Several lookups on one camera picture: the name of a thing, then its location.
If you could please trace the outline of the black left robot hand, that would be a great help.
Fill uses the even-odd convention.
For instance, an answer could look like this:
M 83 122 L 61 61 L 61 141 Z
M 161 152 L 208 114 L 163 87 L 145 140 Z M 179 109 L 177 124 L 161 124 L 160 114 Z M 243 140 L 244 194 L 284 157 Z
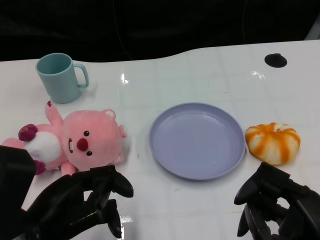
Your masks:
M 122 237 L 117 201 L 111 193 L 131 198 L 131 183 L 114 165 L 64 175 L 46 187 L 23 210 L 22 233 L 17 240 L 70 240 L 96 226 L 107 224 L 112 235 Z

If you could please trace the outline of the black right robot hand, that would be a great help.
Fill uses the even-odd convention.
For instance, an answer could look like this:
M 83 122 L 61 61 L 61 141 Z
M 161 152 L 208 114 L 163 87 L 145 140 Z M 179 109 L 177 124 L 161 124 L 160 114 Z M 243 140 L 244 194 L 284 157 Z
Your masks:
M 320 238 L 320 195 L 268 163 L 242 185 L 234 204 L 244 205 L 238 237 L 250 232 L 255 240 Z

